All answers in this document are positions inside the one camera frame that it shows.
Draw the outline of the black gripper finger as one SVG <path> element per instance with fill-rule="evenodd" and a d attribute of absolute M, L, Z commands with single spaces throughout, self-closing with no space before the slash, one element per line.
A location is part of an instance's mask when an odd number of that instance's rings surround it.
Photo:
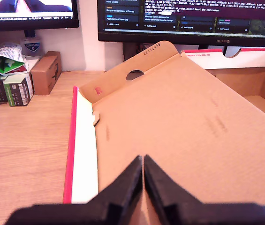
<path fill-rule="evenodd" d="M 137 156 L 124 171 L 89 202 L 89 219 L 126 219 L 131 216 L 142 184 L 142 157 Z"/>
<path fill-rule="evenodd" d="M 144 185 L 160 220 L 182 220 L 182 206 L 203 204 L 172 180 L 149 155 L 144 157 Z"/>

